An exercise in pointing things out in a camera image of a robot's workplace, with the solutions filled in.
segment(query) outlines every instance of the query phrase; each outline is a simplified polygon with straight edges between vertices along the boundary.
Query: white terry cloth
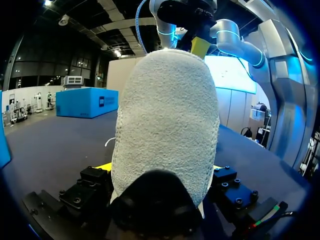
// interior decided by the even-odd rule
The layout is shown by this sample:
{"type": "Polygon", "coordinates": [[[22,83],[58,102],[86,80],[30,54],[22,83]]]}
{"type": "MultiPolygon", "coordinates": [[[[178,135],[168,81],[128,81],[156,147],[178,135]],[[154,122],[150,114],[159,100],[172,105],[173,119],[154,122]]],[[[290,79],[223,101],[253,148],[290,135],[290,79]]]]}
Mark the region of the white terry cloth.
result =
{"type": "Polygon", "coordinates": [[[202,59],[176,49],[148,54],[119,103],[111,172],[116,194],[147,171],[167,170],[198,206],[212,181],[219,123],[215,84],[202,59]]]}

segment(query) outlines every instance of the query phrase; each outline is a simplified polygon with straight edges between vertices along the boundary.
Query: blue box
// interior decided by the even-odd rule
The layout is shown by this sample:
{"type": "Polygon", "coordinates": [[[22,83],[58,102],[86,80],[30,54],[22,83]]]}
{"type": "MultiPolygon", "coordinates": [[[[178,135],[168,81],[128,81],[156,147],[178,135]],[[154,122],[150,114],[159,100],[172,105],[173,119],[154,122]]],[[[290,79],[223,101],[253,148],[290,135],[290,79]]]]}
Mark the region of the blue box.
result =
{"type": "MultiPolygon", "coordinates": [[[[0,91],[0,103],[2,103],[2,91],[0,91]]],[[[0,123],[0,169],[3,168],[7,163],[11,160],[11,156],[9,153],[9,148],[7,144],[7,139],[5,136],[4,130],[4,121],[2,120],[1,115],[1,123],[0,123]]]]}
{"type": "Polygon", "coordinates": [[[118,109],[118,91],[86,87],[56,93],[56,115],[92,119],[118,109]]]}

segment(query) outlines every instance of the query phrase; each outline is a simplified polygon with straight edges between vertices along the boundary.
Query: yellow plate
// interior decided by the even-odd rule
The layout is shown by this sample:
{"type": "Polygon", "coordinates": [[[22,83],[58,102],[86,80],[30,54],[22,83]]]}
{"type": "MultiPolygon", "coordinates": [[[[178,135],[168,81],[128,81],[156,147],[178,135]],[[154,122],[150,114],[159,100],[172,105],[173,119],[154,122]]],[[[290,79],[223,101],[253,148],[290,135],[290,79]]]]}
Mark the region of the yellow plate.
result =
{"type": "MultiPolygon", "coordinates": [[[[104,165],[101,165],[101,166],[97,166],[97,167],[95,167],[95,168],[96,168],[96,169],[107,170],[108,172],[110,172],[111,169],[112,169],[112,163],[109,162],[109,163],[107,163],[107,164],[104,164],[104,165]]],[[[222,167],[216,166],[216,165],[213,165],[213,168],[214,168],[214,169],[222,169],[222,167]]]]}

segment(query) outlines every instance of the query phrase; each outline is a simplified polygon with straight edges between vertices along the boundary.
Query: white wall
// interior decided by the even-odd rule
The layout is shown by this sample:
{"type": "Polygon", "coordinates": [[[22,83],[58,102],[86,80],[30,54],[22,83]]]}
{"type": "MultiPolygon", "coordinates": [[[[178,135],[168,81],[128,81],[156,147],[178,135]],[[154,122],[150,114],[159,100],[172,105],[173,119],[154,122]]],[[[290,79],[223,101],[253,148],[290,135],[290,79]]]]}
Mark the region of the white wall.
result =
{"type": "MultiPolygon", "coordinates": [[[[131,71],[141,59],[142,57],[119,59],[109,63],[106,88],[119,91],[119,100],[131,71]]],[[[250,109],[255,95],[222,88],[217,88],[216,92],[221,124],[240,133],[249,125],[250,109]]]]}
{"type": "Polygon", "coordinates": [[[23,87],[16,88],[8,91],[2,92],[2,112],[6,111],[6,106],[9,105],[10,95],[14,94],[14,101],[18,100],[21,104],[23,103],[23,98],[25,99],[26,104],[32,104],[32,99],[35,94],[41,93],[42,95],[42,108],[44,109],[47,105],[47,93],[50,92],[54,97],[56,92],[63,91],[62,86],[32,86],[32,87],[23,87]]]}
{"type": "Polygon", "coordinates": [[[141,59],[142,57],[127,58],[109,62],[106,89],[119,91],[119,100],[131,71],[141,59]]]}
{"type": "Polygon", "coordinates": [[[256,84],[256,94],[252,96],[251,105],[255,106],[257,103],[265,104],[265,106],[270,109],[270,104],[267,95],[265,94],[262,87],[257,83],[256,84]]]}
{"type": "Polygon", "coordinates": [[[249,125],[251,102],[254,94],[217,88],[220,123],[237,133],[249,125]]]}

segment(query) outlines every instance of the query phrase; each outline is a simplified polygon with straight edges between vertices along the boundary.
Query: illuminated screen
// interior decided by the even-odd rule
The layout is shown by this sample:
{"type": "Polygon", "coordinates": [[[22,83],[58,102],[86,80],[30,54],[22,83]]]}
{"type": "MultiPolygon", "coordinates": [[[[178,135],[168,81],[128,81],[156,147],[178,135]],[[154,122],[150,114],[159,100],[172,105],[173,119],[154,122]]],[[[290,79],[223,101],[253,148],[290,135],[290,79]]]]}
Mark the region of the illuminated screen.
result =
{"type": "Polygon", "coordinates": [[[210,69],[216,88],[231,89],[256,94],[257,85],[249,77],[248,62],[230,56],[205,56],[204,62],[210,69]]]}

